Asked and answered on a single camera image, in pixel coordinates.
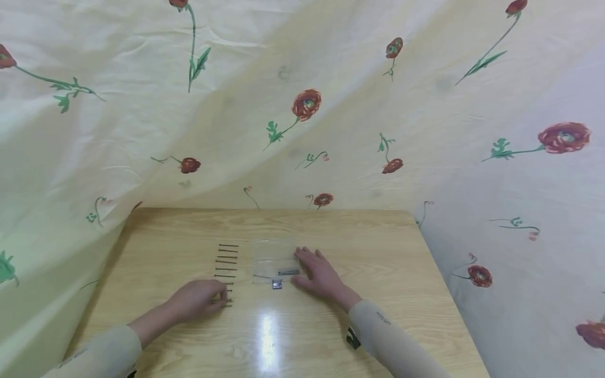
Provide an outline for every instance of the metal bar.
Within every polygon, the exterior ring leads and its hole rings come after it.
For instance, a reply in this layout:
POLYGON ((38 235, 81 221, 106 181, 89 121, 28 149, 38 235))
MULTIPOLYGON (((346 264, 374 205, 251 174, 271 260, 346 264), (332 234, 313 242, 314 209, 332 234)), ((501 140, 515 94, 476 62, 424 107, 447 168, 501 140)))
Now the metal bar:
POLYGON ((278 276, 295 276, 295 275, 299 275, 300 271, 298 269, 295 270, 282 270, 280 272, 277 272, 278 276))

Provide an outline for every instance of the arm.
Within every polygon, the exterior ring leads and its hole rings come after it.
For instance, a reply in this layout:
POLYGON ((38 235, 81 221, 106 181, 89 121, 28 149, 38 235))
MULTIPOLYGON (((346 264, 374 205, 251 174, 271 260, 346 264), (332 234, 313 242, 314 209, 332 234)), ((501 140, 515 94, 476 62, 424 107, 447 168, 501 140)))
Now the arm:
POLYGON ((292 277, 292 283, 335 301, 348 313, 351 326, 365 350, 397 378, 449 378, 448 373, 409 334, 392 324, 384 312, 363 300, 340 277, 319 250, 297 248, 294 255, 309 279, 292 277))
POLYGON ((216 281, 191 281, 165 303, 152 308, 128 325, 95 337, 83 350, 42 378, 125 378, 134 370, 141 351, 173 326, 223 308, 227 287, 216 281), (220 295, 220 300, 212 298, 220 295))

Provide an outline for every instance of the table surface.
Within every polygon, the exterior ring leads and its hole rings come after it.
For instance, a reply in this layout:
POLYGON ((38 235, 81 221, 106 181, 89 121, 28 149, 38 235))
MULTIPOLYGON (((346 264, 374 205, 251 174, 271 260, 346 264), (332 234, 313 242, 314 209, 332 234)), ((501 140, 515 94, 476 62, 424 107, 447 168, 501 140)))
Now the table surface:
POLYGON ((269 280, 253 283, 259 240, 320 249, 347 285, 382 307, 452 377, 488 377, 414 218, 401 211, 138 209, 68 353, 189 280, 232 267, 235 278, 220 278, 234 283, 232 306, 157 339, 140 357, 137 378, 389 377, 362 348, 349 347, 347 316, 333 305, 289 282, 281 290, 269 280), (238 252, 219 252, 219 244, 238 252), (237 255, 237 263, 215 262, 218 255, 237 255))

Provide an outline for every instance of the floral fabric backdrop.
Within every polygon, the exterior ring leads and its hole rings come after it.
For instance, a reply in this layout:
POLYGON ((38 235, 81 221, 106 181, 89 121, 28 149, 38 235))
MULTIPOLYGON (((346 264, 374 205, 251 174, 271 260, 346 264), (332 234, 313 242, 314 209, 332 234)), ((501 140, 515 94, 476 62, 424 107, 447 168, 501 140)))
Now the floral fabric backdrop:
POLYGON ((0 377, 61 360, 136 206, 408 210, 492 377, 599 376, 603 15, 5 2, 0 377))

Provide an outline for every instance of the long sleeve shirt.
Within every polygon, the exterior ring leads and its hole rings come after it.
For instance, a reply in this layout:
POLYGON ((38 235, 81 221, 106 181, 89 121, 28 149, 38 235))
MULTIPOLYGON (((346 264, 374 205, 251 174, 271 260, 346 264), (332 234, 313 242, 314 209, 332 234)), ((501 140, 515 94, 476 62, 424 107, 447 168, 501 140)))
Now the long sleeve shirt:
MULTIPOLYGON (((410 335, 370 301, 357 303, 348 315, 361 345, 395 378, 449 378, 410 335)), ((95 337, 42 378, 126 378, 141 351, 138 336, 124 325, 95 337)))

